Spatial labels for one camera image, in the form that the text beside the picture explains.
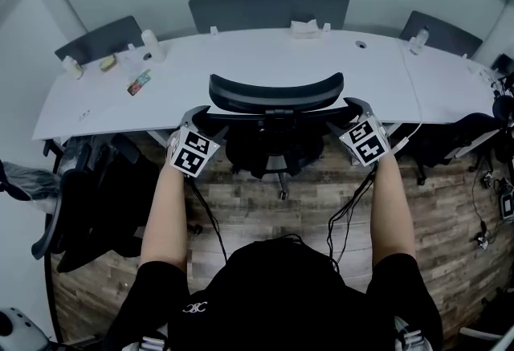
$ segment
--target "black t-shirt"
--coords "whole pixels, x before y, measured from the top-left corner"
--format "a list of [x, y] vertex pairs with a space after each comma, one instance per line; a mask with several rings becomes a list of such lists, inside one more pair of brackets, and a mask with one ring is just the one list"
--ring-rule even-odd
[[421, 329], [432, 349], [443, 343], [441, 319], [410, 255], [383, 259], [366, 294], [345, 286], [331, 260], [294, 239], [237, 250], [200, 292], [173, 265], [146, 263], [104, 339], [105, 351], [168, 324], [175, 349], [394, 350], [395, 317]]

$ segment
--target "black office chair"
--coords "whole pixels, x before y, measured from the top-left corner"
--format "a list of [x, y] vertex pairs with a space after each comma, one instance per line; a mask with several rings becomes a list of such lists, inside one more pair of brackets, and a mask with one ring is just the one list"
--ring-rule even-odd
[[[498, 130], [505, 131], [509, 121], [512, 123], [514, 112], [514, 98], [510, 96], [498, 97], [492, 107], [493, 116], [482, 113], [473, 113], [465, 116], [453, 124], [424, 124], [410, 138], [400, 155], [411, 155], [418, 165], [418, 184], [425, 184], [426, 174], [424, 166], [435, 167], [437, 164], [447, 165], [454, 157], [459, 156], [459, 149], [467, 147], [478, 154], [477, 162], [470, 167], [470, 171], [478, 169], [485, 160], [489, 170], [493, 171], [490, 150], [496, 141]], [[484, 134], [493, 134], [482, 142]], [[394, 137], [401, 137], [404, 133], [398, 131]]]
[[244, 169], [256, 178], [277, 173], [280, 197], [285, 199], [288, 193], [283, 174], [297, 175], [320, 157], [322, 137], [330, 133], [326, 123], [344, 128], [362, 112], [348, 101], [348, 107], [314, 111], [333, 104], [343, 87], [341, 73], [319, 83], [289, 88], [256, 87], [212, 75], [210, 98], [219, 108], [239, 114], [202, 113], [195, 116], [194, 123], [211, 136], [228, 126], [226, 156], [234, 165], [233, 171]]
[[419, 11], [412, 11], [400, 34], [400, 39], [409, 41], [412, 37], [416, 37], [424, 26], [428, 26], [430, 33], [426, 41], [428, 47], [438, 48], [459, 56], [467, 54], [467, 57], [471, 58], [482, 44], [482, 40], [473, 34]]
[[341, 30], [349, 0], [190, 0], [190, 10], [199, 33], [255, 28], [289, 28], [291, 21], [316, 19], [321, 28], [329, 22]]
[[134, 47], [143, 45], [141, 29], [132, 15], [82, 35], [56, 50], [55, 55], [61, 61], [69, 55], [77, 63], [83, 65], [117, 52], [126, 51], [129, 44], [133, 44]]
[[62, 177], [58, 206], [32, 255], [64, 253], [58, 272], [69, 272], [114, 250], [124, 257], [141, 253], [134, 234], [149, 216], [158, 167], [126, 137], [116, 134], [88, 168], [91, 147], [85, 145], [74, 169]]

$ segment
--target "white cable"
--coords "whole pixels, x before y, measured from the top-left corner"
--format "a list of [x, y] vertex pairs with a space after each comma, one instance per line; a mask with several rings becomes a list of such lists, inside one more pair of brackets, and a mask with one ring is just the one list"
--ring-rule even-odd
[[412, 86], [412, 91], [414, 92], [414, 97], [416, 98], [416, 103], [418, 103], [419, 124], [418, 124], [418, 127], [416, 127], [416, 129], [406, 137], [407, 140], [409, 140], [409, 138], [411, 138], [416, 133], [416, 131], [419, 130], [419, 127], [421, 127], [423, 124], [423, 111], [421, 109], [421, 103], [419, 102], [418, 93], [416, 92], [416, 87], [414, 86], [414, 81], [412, 80], [412, 75], [410, 74], [409, 68], [407, 67], [407, 62], [405, 60], [405, 54], [403, 53], [403, 48], [402, 48], [402, 45], [401, 45], [399, 39], [396, 39], [396, 44], [398, 45], [398, 50], [400, 50], [400, 53], [402, 54], [403, 67], [405, 67], [405, 69], [407, 71], [407, 74], [408, 74], [409, 80], [410, 80], [410, 85]]

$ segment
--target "water bottle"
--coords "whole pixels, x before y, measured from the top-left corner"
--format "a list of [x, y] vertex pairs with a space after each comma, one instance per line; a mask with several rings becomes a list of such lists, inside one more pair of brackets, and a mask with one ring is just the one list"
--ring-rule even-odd
[[410, 45], [410, 52], [414, 55], [418, 55], [429, 37], [428, 27], [424, 26], [416, 35], [416, 39]]

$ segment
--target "wood-look flooring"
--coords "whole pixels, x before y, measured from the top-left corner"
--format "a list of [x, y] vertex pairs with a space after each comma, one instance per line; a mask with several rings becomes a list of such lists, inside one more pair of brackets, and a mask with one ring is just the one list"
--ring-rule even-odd
[[[131, 138], [151, 160], [162, 164], [164, 149], [147, 134]], [[475, 204], [497, 236], [485, 251], [473, 242], [479, 220], [471, 200], [474, 161], [466, 156], [449, 165], [428, 169], [424, 186], [416, 184], [414, 162], [400, 160], [403, 183], [412, 211], [418, 264], [426, 286], [443, 319], [446, 345], [455, 343], [460, 327], [471, 324], [482, 310], [484, 297], [491, 299], [497, 287], [507, 286], [514, 260], [514, 229], [499, 218], [496, 194], [475, 186]], [[496, 162], [494, 178], [508, 177], [507, 167]], [[249, 173], [230, 173], [230, 162], [221, 149], [197, 185], [219, 221], [227, 253], [255, 240], [296, 233], [312, 248], [327, 252], [327, 221], [361, 184], [367, 173], [352, 166], [342, 146], [325, 138], [322, 158], [288, 179], [289, 199], [280, 201], [276, 175], [262, 181]], [[341, 275], [350, 287], [365, 292], [371, 279], [369, 215], [372, 189], [355, 208], [348, 245], [341, 260]], [[203, 289], [223, 266], [221, 248], [198, 200], [186, 189], [190, 223], [203, 226], [190, 236], [188, 280], [192, 292]], [[345, 221], [334, 229], [335, 252], [341, 252]], [[52, 258], [55, 305], [66, 341], [103, 334], [133, 284], [138, 259], [124, 259], [109, 252], [68, 274], [58, 274]]]

